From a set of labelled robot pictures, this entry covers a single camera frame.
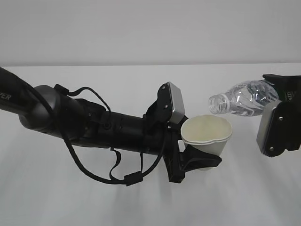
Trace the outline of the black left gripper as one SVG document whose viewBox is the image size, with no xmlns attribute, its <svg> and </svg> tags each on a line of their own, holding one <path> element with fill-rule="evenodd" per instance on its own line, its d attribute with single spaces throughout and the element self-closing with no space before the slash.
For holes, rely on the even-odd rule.
<svg viewBox="0 0 301 226">
<path fill-rule="evenodd" d="M 181 127 L 188 120 L 185 115 L 178 124 L 165 123 L 156 128 L 147 153 L 157 156 L 154 163 L 142 176 L 150 174 L 161 159 L 164 160 L 169 182 L 181 183 L 185 173 L 194 170 L 208 171 L 216 168 L 221 162 L 220 151 L 215 151 L 209 145 L 185 145 L 180 153 L 178 141 L 181 138 Z"/>
</svg>

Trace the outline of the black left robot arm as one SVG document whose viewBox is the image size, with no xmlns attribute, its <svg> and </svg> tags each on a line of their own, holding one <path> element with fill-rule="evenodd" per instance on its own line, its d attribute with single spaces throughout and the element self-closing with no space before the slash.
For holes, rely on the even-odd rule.
<svg viewBox="0 0 301 226">
<path fill-rule="evenodd" d="M 111 111 L 106 102 L 93 103 L 79 98 L 83 88 L 69 91 L 61 85 L 32 87 L 7 71 L 0 71 L 0 107 L 17 114 L 21 124 L 31 130 L 64 140 L 78 168 L 88 177 L 109 185 L 130 186 L 143 181 L 164 160 L 169 181 L 180 183 L 191 170 L 212 168 L 221 163 L 218 154 L 206 153 L 192 145 L 183 152 L 182 139 L 185 115 L 181 91 L 172 83 L 161 85 L 156 101 L 142 117 Z M 87 170 L 80 162 L 74 146 L 109 148 L 121 161 L 120 150 L 156 156 L 147 170 L 102 178 Z"/>
</svg>

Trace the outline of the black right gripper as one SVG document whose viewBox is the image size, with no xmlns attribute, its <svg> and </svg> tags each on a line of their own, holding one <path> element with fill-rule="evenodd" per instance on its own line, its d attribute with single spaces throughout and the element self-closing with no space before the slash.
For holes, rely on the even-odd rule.
<svg viewBox="0 0 301 226">
<path fill-rule="evenodd" d="M 264 74 L 263 79 L 273 86 L 281 102 L 275 109 L 270 130 L 271 156 L 285 150 L 296 151 L 301 146 L 301 114 L 293 102 L 301 96 L 301 76 Z"/>
</svg>

